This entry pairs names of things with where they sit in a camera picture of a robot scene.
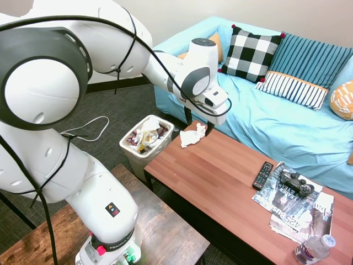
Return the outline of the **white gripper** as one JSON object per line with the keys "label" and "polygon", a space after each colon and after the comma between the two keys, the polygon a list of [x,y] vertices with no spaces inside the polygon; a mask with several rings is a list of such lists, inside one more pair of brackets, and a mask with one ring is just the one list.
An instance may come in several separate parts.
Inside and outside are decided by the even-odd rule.
{"label": "white gripper", "polygon": [[207,137],[214,129],[215,125],[222,125],[226,121],[226,114],[228,113],[227,103],[224,102],[218,107],[211,107],[206,103],[181,100],[184,106],[184,113],[188,125],[192,123],[192,113],[202,116],[207,121],[207,128],[205,137]]}

